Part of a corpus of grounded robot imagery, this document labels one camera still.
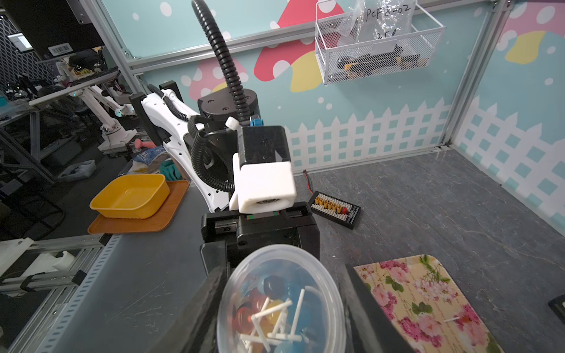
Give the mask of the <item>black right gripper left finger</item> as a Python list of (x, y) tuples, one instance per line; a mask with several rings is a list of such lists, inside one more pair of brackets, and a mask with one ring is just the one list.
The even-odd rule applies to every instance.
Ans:
[(217, 352), (218, 311), (227, 270), (217, 266), (150, 352)]

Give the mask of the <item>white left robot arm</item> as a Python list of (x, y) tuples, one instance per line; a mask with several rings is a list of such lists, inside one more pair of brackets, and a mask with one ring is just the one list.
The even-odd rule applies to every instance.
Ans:
[(257, 95), (244, 88), (236, 64), (204, 1), (192, 9), (218, 60), (226, 88), (191, 110), (173, 81), (131, 98), (150, 138), (163, 144), (182, 176), (204, 197), (200, 248), (207, 271), (234, 269), (262, 247), (286, 244), (320, 255), (310, 207), (296, 200), (285, 129), (263, 123)]

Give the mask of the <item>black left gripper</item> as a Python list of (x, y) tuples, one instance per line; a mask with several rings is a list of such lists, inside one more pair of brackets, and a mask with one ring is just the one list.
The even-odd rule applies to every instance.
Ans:
[(243, 214), (225, 210), (205, 214), (200, 230), (204, 241), (200, 254), (207, 276), (218, 277), (217, 273), (222, 271), (228, 277), (246, 257), (272, 245), (301, 249), (293, 262), (302, 269), (292, 272), (292, 277), (313, 276), (319, 264), (320, 232), (305, 202), (269, 213)]

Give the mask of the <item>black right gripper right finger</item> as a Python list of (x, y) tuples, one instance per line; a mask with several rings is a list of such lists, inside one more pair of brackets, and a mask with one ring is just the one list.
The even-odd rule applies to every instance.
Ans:
[(339, 292), (344, 305), (346, 352), (414, 352), (350, 265), (339, 270)]

